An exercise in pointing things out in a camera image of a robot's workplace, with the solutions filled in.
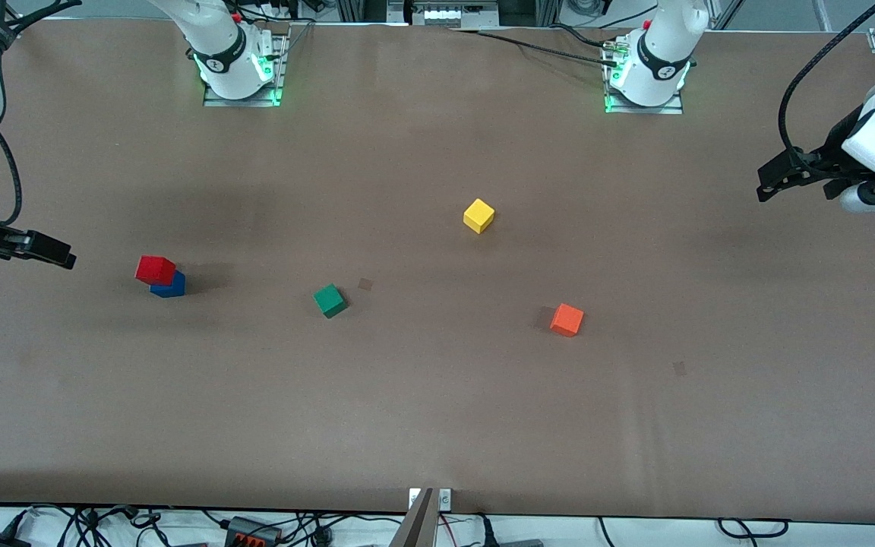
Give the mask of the black orange connector box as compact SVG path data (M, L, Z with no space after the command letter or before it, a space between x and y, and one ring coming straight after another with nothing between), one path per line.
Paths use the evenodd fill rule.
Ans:
M222 520L221 527L226 531L223 547L277 547L283 537L277 525L242 517Z

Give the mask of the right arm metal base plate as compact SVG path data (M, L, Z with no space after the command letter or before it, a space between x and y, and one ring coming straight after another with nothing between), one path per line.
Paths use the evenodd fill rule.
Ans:
M226 106L238 108L268 108L280 106L285 87L286 71L289 57L289 36L270 36L268 44L257 46L256 52L251 52L248 62L254 71L250 77L251 83L258 87L250 96L242 98L225 98L216 93L215 87L209 86L205 73L199 73L204 83L204 106Z

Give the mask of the green wooden cube block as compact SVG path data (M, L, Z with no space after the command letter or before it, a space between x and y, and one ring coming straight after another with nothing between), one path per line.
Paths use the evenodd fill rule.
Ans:
M317 290L312 298L319 308L320 314L327 319L339 315L340 312L349 307L343 292L334 283L327 284Z

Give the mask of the red wooden cube block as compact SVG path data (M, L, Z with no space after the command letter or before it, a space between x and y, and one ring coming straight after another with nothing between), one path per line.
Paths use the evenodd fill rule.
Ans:
M134 277L149 286L167 286L173 284L176 264L159 255L141 255L137 263Z

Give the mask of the metal frame equipment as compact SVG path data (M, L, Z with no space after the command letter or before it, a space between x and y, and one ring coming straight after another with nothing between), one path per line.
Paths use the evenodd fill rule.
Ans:
M483 29L499 27L497 0L409 0L404 14L418 27Z

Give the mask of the yellow wooden cube block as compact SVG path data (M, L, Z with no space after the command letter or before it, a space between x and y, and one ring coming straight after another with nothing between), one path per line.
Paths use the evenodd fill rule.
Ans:
M475 233L483 233L495 218L495 209L476 198L465 210L463 222Z

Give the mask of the white mounting bracket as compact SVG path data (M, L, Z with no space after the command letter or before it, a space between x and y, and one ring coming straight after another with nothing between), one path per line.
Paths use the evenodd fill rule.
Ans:
M424 489L413 488L409 490L409 509L414 505L418 496L420 496L421 492ZM434 489L434 498L437 499L437 508L441 513L451 513L452 512L452 489L449 488L441 488Z

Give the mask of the orange wooden cube block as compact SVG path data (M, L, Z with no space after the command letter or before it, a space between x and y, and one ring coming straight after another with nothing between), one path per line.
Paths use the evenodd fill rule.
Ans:
M549 322L549 329L556 334L572 338L580 332L584 311L562 302L554 311Z

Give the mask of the blue wooden cube block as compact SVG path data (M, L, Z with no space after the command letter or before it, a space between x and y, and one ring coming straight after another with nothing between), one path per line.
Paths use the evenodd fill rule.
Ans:
M184 296L185 276L180 270L174 270L170 283L167 285L150 285L149 292L164 299Z

